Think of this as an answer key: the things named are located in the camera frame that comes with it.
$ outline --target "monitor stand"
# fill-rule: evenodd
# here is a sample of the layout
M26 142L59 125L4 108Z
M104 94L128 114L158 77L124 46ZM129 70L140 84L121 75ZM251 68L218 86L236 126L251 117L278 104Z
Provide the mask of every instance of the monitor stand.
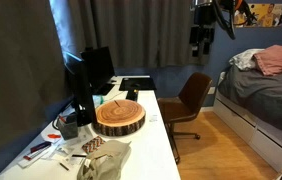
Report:
M93 95L105 96L111 91L113 86L114 86L114 84L105 84L98 91L94 92Z

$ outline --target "wood log coaster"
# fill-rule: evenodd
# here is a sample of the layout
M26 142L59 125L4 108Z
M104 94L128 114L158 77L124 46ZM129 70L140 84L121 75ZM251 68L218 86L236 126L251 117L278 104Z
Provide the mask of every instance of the wood log coaster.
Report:
M99 106L96 109L97 123L95 130L107 136L124 136L142 127L145 110L135 101L116 100Z

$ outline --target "mouse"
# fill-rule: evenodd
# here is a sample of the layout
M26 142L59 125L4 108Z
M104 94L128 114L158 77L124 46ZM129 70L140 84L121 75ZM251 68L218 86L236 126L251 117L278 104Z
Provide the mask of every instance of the mouse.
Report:
M131 84L131 87L140 87L141 85L139 83L133 83Z

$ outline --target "bed frame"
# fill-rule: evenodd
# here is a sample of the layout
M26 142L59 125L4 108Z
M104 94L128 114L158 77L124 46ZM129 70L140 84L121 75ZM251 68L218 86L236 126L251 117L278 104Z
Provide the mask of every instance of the bed frame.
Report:
M223 80L221 73L219 83ZM282 170L282 131L258 119L218 91L214 112L277 172Z

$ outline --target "office chair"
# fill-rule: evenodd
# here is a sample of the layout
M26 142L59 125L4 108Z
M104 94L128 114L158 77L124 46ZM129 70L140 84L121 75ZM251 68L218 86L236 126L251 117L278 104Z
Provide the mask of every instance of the office chair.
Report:
M174 136L194 135L195 139L200 139L200 135L193 132L175 132L174 125L196 119L208 94L211 82L209 76L193 73L177 97L157 99L177 164L180 162L180 156Z

